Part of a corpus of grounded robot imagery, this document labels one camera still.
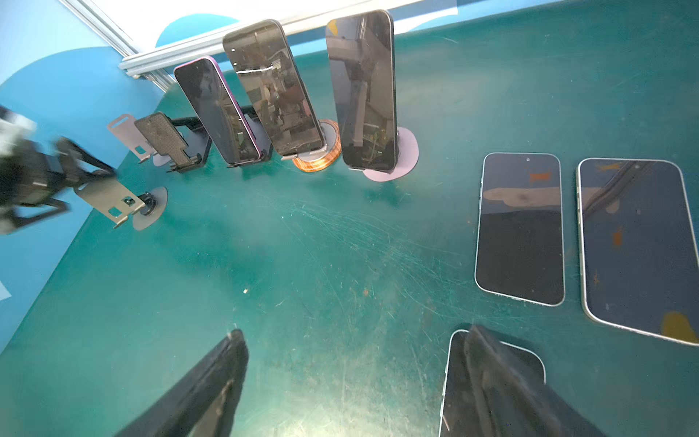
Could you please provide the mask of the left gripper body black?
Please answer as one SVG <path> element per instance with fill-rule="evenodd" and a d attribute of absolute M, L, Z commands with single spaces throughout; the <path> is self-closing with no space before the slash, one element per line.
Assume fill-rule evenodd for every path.
<path fill-rule="evenodd" d="M 1 158 L 1 218 L 19 219 L 16 207 L 50 207 L 33 219 L 48 219 L 60 213 L 60 173 L 49 165 L 34 141 L 19 140 L 12 152 Z"/>

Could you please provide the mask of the light blue phone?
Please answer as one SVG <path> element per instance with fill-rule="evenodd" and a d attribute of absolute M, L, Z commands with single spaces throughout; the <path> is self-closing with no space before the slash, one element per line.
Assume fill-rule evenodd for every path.
<path fill-rule="evenodd" d="M 471 384 L 466 373 L 464 341 L 469 330 L 458 330 L 451 335 L 445 381 L 442 391 L 441 436 L 475 436 L 464 418 Z M 541 358 L 528 349 L 502 342 L 517 358 L 546 383 L 546 369 Z"/>

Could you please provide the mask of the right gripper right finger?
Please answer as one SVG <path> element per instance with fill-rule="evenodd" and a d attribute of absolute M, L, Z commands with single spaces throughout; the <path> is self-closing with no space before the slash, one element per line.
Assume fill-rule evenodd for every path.
<path fill-rule="evenodd" d="M 464 418 L 475 436 L 602 436 L 486 328 L 464 341 L 471 384 Z"/>

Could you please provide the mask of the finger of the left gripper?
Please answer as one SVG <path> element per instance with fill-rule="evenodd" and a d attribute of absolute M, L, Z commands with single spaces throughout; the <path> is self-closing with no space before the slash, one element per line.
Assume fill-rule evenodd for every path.
<path fill-rule="evenodd" d="M 40 200 L 38 204 L 13 203 L 10 198 L 1 198 L 1 234 L 9 235 L 67 211 L 67 202 L 56 198 Z"/>
<path fill-rule="evenodd" d="M 68 138 L 60 138 L 54 142 L 58 153 L 58 163 L 66 177 L 66 180 L 105 180 L 116 178 L 115 169 L 107 163 L 89 154 L 85 149 L 76 145 Z M 83 169 L 80 164 L 86 163 L 96 168 L 90 172 Z"/>

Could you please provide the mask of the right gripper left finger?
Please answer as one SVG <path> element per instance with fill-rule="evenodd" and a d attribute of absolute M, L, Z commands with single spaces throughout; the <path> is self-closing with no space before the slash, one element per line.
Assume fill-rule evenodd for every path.
<path fill-rule="evenodd" d="M 249 349 L 229 332 L 119 436 L 229 436 L 246 378 Z"/>

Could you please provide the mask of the white-edged phone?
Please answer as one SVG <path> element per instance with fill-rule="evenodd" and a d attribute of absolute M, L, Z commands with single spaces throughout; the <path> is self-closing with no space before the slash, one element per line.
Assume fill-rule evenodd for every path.
<path fill-rule="evenodd" d="M 576 170 L 582 308 L 595 322 L 698 344 L 698 249 L 681 169 L 586 158 Z"/>

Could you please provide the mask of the black folding phone stand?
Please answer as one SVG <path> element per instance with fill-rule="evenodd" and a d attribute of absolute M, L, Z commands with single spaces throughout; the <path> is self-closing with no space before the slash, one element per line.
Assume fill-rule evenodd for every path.
<path fill-rule="evenodd" d="M 160 156 L 169 172 L 185 173 L 206 165 L 212 140 L 197 117 L 169 118 L 156 112 L 135 121 L 136 129 Z"/>

